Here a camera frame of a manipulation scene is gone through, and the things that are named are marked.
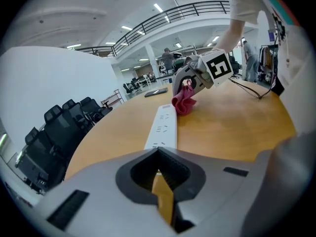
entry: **desk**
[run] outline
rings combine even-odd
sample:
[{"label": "desk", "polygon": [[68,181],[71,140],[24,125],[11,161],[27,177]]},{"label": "desk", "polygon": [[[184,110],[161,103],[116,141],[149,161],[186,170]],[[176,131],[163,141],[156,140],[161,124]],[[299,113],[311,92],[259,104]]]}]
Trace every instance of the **desk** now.
[{"label": "desk", "polygon": [[[238,81],[259,94],[259,85]],[[100,161],[144,149],[158,106],[169,104],[168,92],[145,98],[142,93],[100,120],[85,136],[69,164],[66,179]],[[292,121],[279,97],[270,92],[262,100],[227,80],[218,88],[193,97],[193,111],[178,116],[178,149],[202,156],[254,161],[264,149],[295,135]]]}]

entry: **pink towel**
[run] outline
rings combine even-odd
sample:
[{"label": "pink towel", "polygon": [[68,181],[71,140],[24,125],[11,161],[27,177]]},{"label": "pink towel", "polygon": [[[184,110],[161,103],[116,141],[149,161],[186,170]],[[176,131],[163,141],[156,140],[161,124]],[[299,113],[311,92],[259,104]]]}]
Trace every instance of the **pink towel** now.
[{"label": "pink towel", "polygon": [[182,86],[181,91],[175,95],[171,103],[176,108],[178,114],[187,115],[192,111],[193,105],[196,103],[196,100],[191,99],[194,95],[194,90],[191,86],[191,81],[187,81],[187,86]]}]

